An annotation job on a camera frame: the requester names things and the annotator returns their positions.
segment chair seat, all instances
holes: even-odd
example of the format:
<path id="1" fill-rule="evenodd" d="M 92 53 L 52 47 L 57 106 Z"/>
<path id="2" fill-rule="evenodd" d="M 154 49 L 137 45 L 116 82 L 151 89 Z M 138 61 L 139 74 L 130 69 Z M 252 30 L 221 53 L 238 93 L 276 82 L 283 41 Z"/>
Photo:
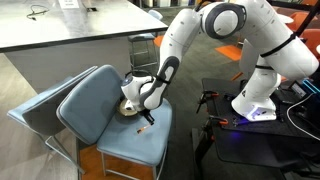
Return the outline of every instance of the chair seat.
<path id="1" fill-rule="evenodd" d="M 138 129 L 148 125 L 144 117 L 125 117 L 116 113 L 97 143 L 98 150 L 139 164 L 157 166 L 168 141 L 171 105 L 164 99 L 151 115 L 155 119 L 154 125 L 138 134 Z"/>
<path id="2" fill-rule="evenodd" d="M 137 42 L 137 41 L 148 41 L 148 40 L 154 40 L 154 36 L 152 33 L 145 33 L 145 34 L 137 34 L 128 36 L 128 41 L 130 42 Z"/>
<path id="3" fill-rule="evenodd" d="M 27 122 L 25 121 L 25 119 L 22 116 L 23 112 L 38 105 L 39 103 L 42 103 L 42 101 L 44 101 L 48 97 L 52 96 L 53 92 L 59 91 L 60 89 L 64 88 L 64 86 L 61 86 L 61 85 L 65 84 L 70 79 L 72 79 L 71 76 L 67 77 L 63 81 L 53 85 L 49 89 L 41 92 L 37 96 L 29 99 L 28 101 L 24 102 L 23 104 L 16 107 L 15 109 L 8 111 L 8 116 L 28 127 Z"/>

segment chair backrest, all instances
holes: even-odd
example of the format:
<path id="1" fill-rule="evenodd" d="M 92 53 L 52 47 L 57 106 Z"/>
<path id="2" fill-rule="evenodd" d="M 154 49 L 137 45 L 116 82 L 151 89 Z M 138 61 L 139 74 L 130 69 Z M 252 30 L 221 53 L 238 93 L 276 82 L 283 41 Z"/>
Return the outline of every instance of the chair backrest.
<path id="1" fill-rule="evenodd" d="M 156 11 L 156 10 L 149 10 L 148 11 L 148 14 L 150 14 L 151 16 L 153 16 L 154 18 L 158 19 L 159 21 L 162 20 L 163 16 L 160 12 Z M 154 32 L 154 33 L 151 33 L 154 37 L 157 37 L 158 36 L 158 32 Z"/>
<path id="2" fill-rule="evenodd" d="M 163 18 L 162 14 L 156 10 L 151 9 L 148 11 L 148 13 L 159 21 L 161 21 L 161 19 Z"/>
<path id="3" fill-rule="evenodd" d="M 306 46 L 319 60 L 320 54 L 316 48 L 320 45 L 320 29 L 306 29 L 301 34 L 301 37 L 306 39 Z"/>
<path id="4" fill-rule="evenodd" d="M 291 29 L 292 31 L 297 31 L 298 28 L 303 23 L 303 21 L 308 16 L 308 14 L 309 14 L 308 12 L 302 12 L 302 11 L 291 14 L 290 17 L 293 19 L 293 22 L 287 24 L 288 28 Z M 318 20 L 318 18 L 314 17 L 312 19 L 312 21 L 315 21 L 315 20 Z"/>
<path id="5" fill-rule="evenodd" d="M 43 135 L 55 135 L 65 128 L 56 116 L 56 110 L 62 100 L 74 86 L 92 73 L 97 66 L 91 67 L 74 78 L 68 78 L 27 101 L 29 107 L 22 116 L 28 126 Z"/>
<path id="6" fill-rule="evenodd" d="M 316 5 L 318 0 L 302 0 L 300 4 L 306 4 L 306 5 L 311 5 L 314 6 Z"/>
<path id="7" fill-rule="evenodd" d="M 57 109 L 57 116 L 81 141 L 94 144 L 116 112 L 122 80 L 105 65 L 81 81 Z"/>
<path id="8" fill-rule="evenodd" d="M 154 43 L 157 47 L 160 47 L 160 46 L 161 46 L 161 43 L 162 43 L 162 40 L 163 40 L 163 37 L 164 37 L 164 35 L 157 36 L 157 37 L 153 40 L 153 43 Z"/>
<path id="9" fill-rule="evenodd" d="M 247 39 L 243 41 L 241 59 L 239 61 L 240 71 L 243 72 L 246 78 L 250 78 L 253 74 L 256 64 L 259 59 L 259 53 L 249 43 Z"/>

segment table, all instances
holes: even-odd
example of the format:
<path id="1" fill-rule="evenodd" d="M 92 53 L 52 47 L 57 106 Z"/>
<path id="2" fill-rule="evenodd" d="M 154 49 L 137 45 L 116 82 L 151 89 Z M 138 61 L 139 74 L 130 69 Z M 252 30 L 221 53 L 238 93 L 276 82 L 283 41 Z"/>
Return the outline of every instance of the table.
<path id="1" fill-rule="evenodd" d="M 239 82 L 236 81 L 204 78 L 202 84 L 204 91 L 211 90 L 218 93 L 240 91 Z M 217 102 L 214 98 L 210 96 L 206 98 L 206 105 L 209 115 L 225 115 L 217 114 Z M 194 144 L 194 150 L 195 162 L 198 166 L 213 142 L 215 143 L 218 157 L 222 161 L 273 167 L 283 171 L 305 167 L 306 164 L 301 157 L 301 153 L 308 155 L 317 153 L 319 155 L 320 142 L 312 138 L 300 137 L 299 135 L 294 137 L 226 130 L 218 125 L 212 126 L 207 132 L 200 139 L 195 138 L 197 132 L 192 133 L 194 142 L 197 145 L 195 146 Z"/>
<path id="2" fill-rule="evenodd" d="M 32 20 L 26 17 L 31 5 L 50 10 Z M 38 92 L 92 65 L 111 64 L 124 75 L 131 69 L 126 36 L 167 29 L 126 0 L 83 0 L 79 6 L 61 9 L 57 0 L 0 2 L 0 53 Z"/>
<path id="3" fill-rule="evenodd" d="M 278 17 L 280 19 L 281 22 L 285 23 L 285 24 L 289 24 L 293 22 L 293 19 L 289 16 L 283 15 L 283 14 L 278 14 Z"/>

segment chair leg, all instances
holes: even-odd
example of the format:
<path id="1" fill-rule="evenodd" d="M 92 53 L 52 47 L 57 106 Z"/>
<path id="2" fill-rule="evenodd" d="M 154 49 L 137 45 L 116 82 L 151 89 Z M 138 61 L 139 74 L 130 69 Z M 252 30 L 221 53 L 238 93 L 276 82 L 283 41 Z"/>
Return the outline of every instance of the chair leg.
<path id="1" fill-rule="evenodd" d="M 59 149 L 52 146 L 49 141 L 52 139 L 52 141 L 58 146 Z M 46 145 L 55 150 L 57 153 L 59 153 L 62 157 L 66 158 L 70 162 L 72 162 L 78 170 L 81 172 L 81 174 L 85 174 L 85 171 L 79 166 L 77 162 L 71 157 L 71 155 L 67 152 L 67 150 L 62 146 L 62 144 L 57 140 L 55 136 L 50 136 L 46 141 Z"/>
<path id="2" fill-rule="evenodd" d="M 107 168 L 106 168 L 106 160 L 105 160 L 105 158 L 104 158 L 103 152 L 101 152 L 101 158 L 102 158 L 102 168 L 103 168 L 103 175 L 104 175 L 104 176 L 106 176 L 106 175 L 107 175 L 107 172 L 109 172 L 109 173 L 116 174 L 116 175 L 118 175 L 118 176 L 125 177 L 125 178 L 127 178 L 127 179 L 139 180 L 139 179 L 134 178 L 134 177 L 132 177 L 132 176 L 128 176 L 128 175 L 126 175 L 126 174 L 122 174 L 122 173 L 119 173 L 119 172 L 117 172 L 117 171 L 113 171 L 113 170 L 111 170 L 111 169 L 107 169 Z"/>
<path id="3" fill-rule="evenodd" d="M 238 36 L 236 47 L 238 47 L 239 45 L 243 45 L 241 34 L 239 34 L 239 36 Z"/>
<path id="4" fill-rule="evenodd" d="M 153 180 L 157 180 L 157 167 L 152 167 Z"/>
<path id="5" fill-rule="evenodd" d="M 148 52 L 148 59 L 150 61 L 150 51 L 149 51 L 148 41 L 146 41 L 146 47 L 147 47 L 147 52 Z"/>
<path id="6" fill-rule="evenodd" d="M 160 178 L 160 175 L 161 175 L 161 172 L 162 172 L 162 168 L 163 168 L 163 164 L 164 164 L 164 160 L 166 158 L 166 155 L 167 155 L 167 147 L 164 149 L 164 153 L 163 153 L 163 156 L 162 156 L 162 160 L 161 160 L 161 166 L 160 166 L 160 170 L 159 170 L 159 173 L 158 173 L 158 176 L 154 176 L 154 173 L 156 172 L 156 167 L 153 167 L 154 170 L 153 170 L 153 178 L 154 180 L 159 180 Z"/>
<path id="7" fill-rule="evenodd" d="M 46 141 L 43 139 L 43 137 L 39 133 L 35 132 L 35 134 L 39 137 L 40 141 L 43 142 L 43 144 L 46 145 Z"/>
<path id="8" fill-rule="evenodd" d="M 153 50 L 154 50 L 154 54 L 156 56 L 156 62 L 157 64 L 159 64 L 159 57 L 158 57 L 158 53 L 157 53 L 157 50 L 156 50 L 156 45 L 154 44 L 154 42 L 152 41 L 152 44 L 153 44 Z"/>
<path id="9" fill-rule="evenodd" d="M 132 70 L 134 70 L 134 67 L 135 67 L 135 57 L 134 57 L 134 47 L 133 47 L 133 42 L 131 42 L 131 50 L 132 50 L 132 52 L 131 52 L 131 56 L 132 56 L 132 64 L 131 64 L 131 66 L 132 66 Z"/>
<path id="10" fill-rule="evenodd" d="M 243 72 L 238 72 L 236 75 L 234 75 L 232 78 L 231 78 L 231 81 L 235 81 L 236 79 L 238 79 L 240 76 L 242 76 Z"/>
<path id="11" fill-rule="evenodd" d="M 106 160 L 104 159 L 104 154 L 101 153 L 101 159 L 102 159 L 102 168 L 103 168 L 103 175 L 106 176 Z"/>

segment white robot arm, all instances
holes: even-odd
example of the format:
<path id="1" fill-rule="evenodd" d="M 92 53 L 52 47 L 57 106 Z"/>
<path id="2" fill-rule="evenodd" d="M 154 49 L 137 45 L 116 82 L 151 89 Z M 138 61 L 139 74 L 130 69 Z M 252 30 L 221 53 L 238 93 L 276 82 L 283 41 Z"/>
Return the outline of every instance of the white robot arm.
<path id="1" fill-rule="evenodd" d="M 318 67 L 314 55 L 292 35 L 265 0 L 214 2 L 202 9 L 183 9 L 164 35 L 156 77 L 133 76 L 124 81 L 122 90 L 133 109 L 148 114 L 161 105 L 163 93 L 184 54 L 201 31 L 213 39 L 240 31 L 250 47 L 254 47 L 251 50 L 260 54 L 252 78 L 232 101 L 235 111 L 250 121 L 275 119 L 275 106 L 269 96 L 280 83 L 279 74 L 299 79 L 311 75 Z"/>

